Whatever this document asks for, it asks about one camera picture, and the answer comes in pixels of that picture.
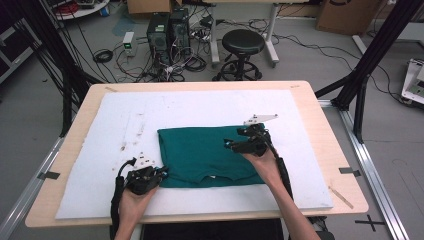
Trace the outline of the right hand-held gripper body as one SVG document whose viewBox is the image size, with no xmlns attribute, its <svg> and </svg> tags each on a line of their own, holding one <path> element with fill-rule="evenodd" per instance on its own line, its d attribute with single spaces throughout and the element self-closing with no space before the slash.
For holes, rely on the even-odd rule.
<svg viewBox="0 0 424 240">
<path fill-rule="evenodd" d="M 241 154 L 253 154 L 262 156 L 267 150 L 270 150 L 275 157 L 278 157 L 269 131 L 264 127 L 263 123 L 269 120 L 276 119 L 277 114 L 257 115 L 254 114 L 251 118 L 244 122 L 244 127 L 248 128 L 246 141 L 235 142 L 232 151 Z"/>
</svg>

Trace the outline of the teal long-sleeved shirt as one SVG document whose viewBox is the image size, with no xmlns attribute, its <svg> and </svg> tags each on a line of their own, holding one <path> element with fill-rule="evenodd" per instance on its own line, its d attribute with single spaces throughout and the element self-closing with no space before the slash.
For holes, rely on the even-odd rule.
<svg viewBox="0 0 424 240">
<path fill-rule="evenodd" d="M 239 126 L 159 129 L 163 188 L 210 188 L 263 184 L 252 164 L 225 148 L 224 140 L 246 141 Z"/>
</svg>

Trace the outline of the person's right hand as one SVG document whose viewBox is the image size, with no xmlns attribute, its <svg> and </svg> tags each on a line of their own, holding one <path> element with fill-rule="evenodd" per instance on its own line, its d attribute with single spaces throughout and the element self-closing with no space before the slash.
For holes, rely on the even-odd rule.
<svg viewBox="0 0 424 240">
<path fill-rule="evenodd" d="M 267 150 L 262 156 L 243 154 L 243 157 L 253 165 L 268 187 L 277 188 L 283 186 L 276 159 L 270 150 Z"/>
</svg>

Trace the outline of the person's left hand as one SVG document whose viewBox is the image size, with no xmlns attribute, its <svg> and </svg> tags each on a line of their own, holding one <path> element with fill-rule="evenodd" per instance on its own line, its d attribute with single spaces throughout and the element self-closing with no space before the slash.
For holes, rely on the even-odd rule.
<svg viewBox="0 0 424 240">
<path fill-rule="evenodd" d="M 155 187 L 143 195 L 137 195 L 128 189 L 124 190 L 119 205 L 120 229 L 130 229 L 136 226 L 157 190 L 158 188 Z"/>
</svg>

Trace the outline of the person's dark clothing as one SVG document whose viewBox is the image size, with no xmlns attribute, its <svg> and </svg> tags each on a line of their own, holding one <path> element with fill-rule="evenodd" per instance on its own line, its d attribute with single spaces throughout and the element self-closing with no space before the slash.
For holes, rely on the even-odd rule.
<svg viewBox="0 0 424 240">
<path fill-rule="evenodd" d="M 279 219 L 148 224 L 140 240 L 284 240 Z"/>
</svg>

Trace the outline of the black round stool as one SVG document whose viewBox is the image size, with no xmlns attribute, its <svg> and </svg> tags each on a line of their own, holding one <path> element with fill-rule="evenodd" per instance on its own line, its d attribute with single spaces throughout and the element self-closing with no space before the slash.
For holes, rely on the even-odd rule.
<svg viewBox="0 0 424 240">
<path fill-rule="evenodd" d="M 222 45 L 230 55 L 225 58 L 213 81 L 257 81 L 262 78 L 258 67 L 249 61 L 250 57 L 262 52 L 265 47 L 263 37 L 252 30 L 236 29 L 223 36 Z"/>
</svg>

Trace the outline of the black tape piece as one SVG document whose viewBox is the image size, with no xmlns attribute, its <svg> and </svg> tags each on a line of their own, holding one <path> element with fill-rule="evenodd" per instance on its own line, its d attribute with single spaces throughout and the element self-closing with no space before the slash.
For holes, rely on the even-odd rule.
<svg viewBox="0 0 424 240">
<path fill-rule="evenodd" d="M 40 179 L 40 180 L 45 180 L 45 179 L 56 180 L 56 179 L 59 178 L 59 176 L 60 176 L 60 173 L 47 171 L 47 172 L 40 172 L 37 175 L 37 178 Z"/>
<path fill-rule="evenodd" d="M 355 177 L 361 176 L 361 172 L 359 170 L 353 170 L 351 167 L 343 167 L 339 168 L 341 174 L 352 174 Z"/>
</svg>

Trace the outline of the thin wooden stick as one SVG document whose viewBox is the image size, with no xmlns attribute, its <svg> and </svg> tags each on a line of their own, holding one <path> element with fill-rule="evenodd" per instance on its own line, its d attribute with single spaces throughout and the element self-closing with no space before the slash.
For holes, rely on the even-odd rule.
<svg viewBox="0 0 424 240">
<path fill-rule="evenodd" d="M 332 186 L 328 186 L 328 189 L 336 196 L 338 197 L 344 204 L 346 204 L 350 209 L 353 209 L 354 206 L 351 202 L 349 202 L 339 191 L 337 191 Z"/>
</svg>

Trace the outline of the black computer tower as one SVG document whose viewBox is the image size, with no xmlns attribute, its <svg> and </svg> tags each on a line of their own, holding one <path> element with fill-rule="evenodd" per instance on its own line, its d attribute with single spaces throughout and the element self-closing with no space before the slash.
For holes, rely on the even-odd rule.
<svg viewBox="0 0 424 240">
<path fill-rule="evenodd" d="M 153 13 L 147 28 L 147 38 L 152 57 L 159 63 L 169 65 L 169 12 Z"/>
<path fill-rule="evenodd" d="M 170 15 L 172 55 L 188 55 L 190 50 L 189 14 L 187 8 L 175 9 Z"/>
</svg>

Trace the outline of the large cardboard box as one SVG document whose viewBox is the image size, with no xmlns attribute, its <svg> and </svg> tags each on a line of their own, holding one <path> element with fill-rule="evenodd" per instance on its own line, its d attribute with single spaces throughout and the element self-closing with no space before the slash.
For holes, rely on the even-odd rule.
<svg viewBox="0 0 424 240">
<path fill-rule="evenodd" d="M 363 35 L 382 0 L 323 0 L 316 29 L 343 35 Z"/>
</svg>

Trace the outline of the small cardboard box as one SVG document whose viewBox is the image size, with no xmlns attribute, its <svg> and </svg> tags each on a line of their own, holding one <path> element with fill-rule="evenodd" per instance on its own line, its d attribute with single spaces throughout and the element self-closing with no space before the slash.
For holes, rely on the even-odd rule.
<svg viewBox="0 0 424 240">
<path fill-rule="evenodd" d="M 127 0 L 130 14 L 170 12 L 181 4 L 182 0 Z"/>
</svg>

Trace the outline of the white flat device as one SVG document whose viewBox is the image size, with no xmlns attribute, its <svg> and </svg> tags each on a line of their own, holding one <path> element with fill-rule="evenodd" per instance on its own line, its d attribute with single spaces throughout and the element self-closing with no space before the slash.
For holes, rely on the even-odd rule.
<svg viewBox="0 0 424 240">
<path fill-rule="evenodd" d="M 401 96 L 424 105 L 424 61 L 410 59 Z"/>
</svg>

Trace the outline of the white round table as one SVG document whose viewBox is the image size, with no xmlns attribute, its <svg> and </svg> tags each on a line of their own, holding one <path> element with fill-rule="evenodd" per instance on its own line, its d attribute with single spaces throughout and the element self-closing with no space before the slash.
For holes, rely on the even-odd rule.
<svg viewBox="0 0 424 240">
<path fill-rule="evenodd" d="M 93 0 L 92 6 L 83 6 L 77 0 L 63 0 L 52 6 L 52 11 L 58 20 L 70 20 L 99 13 L 108 6 L 110 0 Z"/>
</svg>

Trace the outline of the black metal frame post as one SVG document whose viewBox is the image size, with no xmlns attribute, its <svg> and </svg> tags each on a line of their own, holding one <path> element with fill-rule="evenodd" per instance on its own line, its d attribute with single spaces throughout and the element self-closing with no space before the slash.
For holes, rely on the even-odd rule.
<svg viewBox="0 0 424 240">
<path fill-rule="evenodd" d="M 62 95 L 63 137 L 72 125 L 74 108 L 82 106 L 90 86 L 101 80 L 76 63 L 40 0 L 0 0 L 0 5 Z"/>
<path fill-rule="evenodd" d="M 315 92 L 315 96 L 319 98 L 340 88 L 331 104 L 341 111 L 348 111 L 351 102 L 356 99 L 352 131 L 360 143 L 363 142 L 362 127 L 368 79 L 423 4 L 424 0 L 397 0 L 356 67 L 347 76 Z"/>
</svg>

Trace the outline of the aluminium floor rail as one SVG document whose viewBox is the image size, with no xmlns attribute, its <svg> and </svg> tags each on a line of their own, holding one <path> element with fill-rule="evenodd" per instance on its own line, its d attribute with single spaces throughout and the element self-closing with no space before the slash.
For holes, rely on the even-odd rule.
<svg viewBox="0 0 424 240">
<path fill-rule="evenodd" d="M 15 202 L 9 214 L 0 224 L 0 240 L 9 240 L 15 229 L 23 220 L 24 216 L 29 212 L 30 207 L 34 203 L 42 184 L 46 180 L 38 179 L 37 175 L 40 172 L 51 171 L 50 168 L 52 167 L 52 164 L 54 163 L 63 142 L 63 137 L 59 137 L 55 141 L 52 148 L 49 150 L 47 156 L 45 157 L 39 168 L 36 170 L 33 177 L 30 179 L 29 183 L 21 193 L 18 200 Z"/>
<path fill-rule="evenodd" d="M 372 161 L 364 143 L 361 143 L 353 132 L 354 120 L 348 111 L 335 108 L 340 115 L 349 140 L 353 146 L 357 161 L 367 180 L 369 188 L 383 216 L 384 222 L 393 240 L 410 240 L 408 233 L 390 199 L 382 179 Z"/>
</svg>

